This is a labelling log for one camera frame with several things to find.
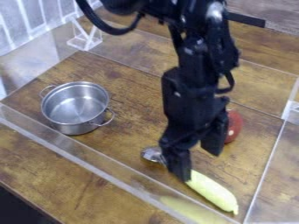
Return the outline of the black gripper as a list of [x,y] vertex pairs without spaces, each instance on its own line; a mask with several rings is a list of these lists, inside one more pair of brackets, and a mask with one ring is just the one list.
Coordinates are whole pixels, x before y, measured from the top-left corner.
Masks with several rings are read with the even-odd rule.
[[168,172],[181,182],[190,180],[189,148],[200,147],[213,156],[222,152],[228,133],[229,98],[216,97],[216,83],[201,83],[182,76],[178,67],[162,74],[162,112],[168,124],[158,140]]

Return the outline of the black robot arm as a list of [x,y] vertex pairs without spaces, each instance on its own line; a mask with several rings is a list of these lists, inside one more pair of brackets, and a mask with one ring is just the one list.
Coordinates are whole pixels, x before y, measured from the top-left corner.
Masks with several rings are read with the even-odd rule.
[[[228,132],[224,94],[234,84],[230,70],[238,50],[229,36],[225,0],[100,0],[120,16],[152,16],[168,25],[178,66],[162,74],[162,111],[168,124],[158,145],[168,171],[190,179],[189,148],[198,144],[213,155],[221,153]],[[220,78],[228,87],[220,88]]]

